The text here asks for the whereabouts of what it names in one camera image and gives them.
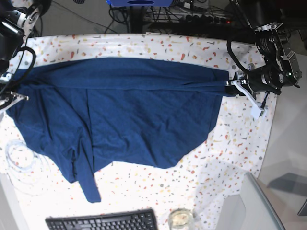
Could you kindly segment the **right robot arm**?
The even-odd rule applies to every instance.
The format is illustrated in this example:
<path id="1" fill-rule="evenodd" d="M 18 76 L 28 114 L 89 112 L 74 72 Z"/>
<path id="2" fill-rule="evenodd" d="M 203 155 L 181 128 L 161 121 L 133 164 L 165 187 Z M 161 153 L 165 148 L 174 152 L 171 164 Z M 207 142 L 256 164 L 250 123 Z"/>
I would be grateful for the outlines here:
<path id="1" fill-rule="evenodd" d="M 15 7 L 9 0 L 0 2 L 0 73 L 4 74 L 18 52 L 28 51 L 32 54 L 32 62 L 21 78 L 0 84 L 0 93 L 18 85 L 32 70 L 36 54 L 33 49 L 22 46 L 27 41 L 36 21 L 43 14 L 44 6 L 41 0 L 34 0 L 29 7 Z"/>

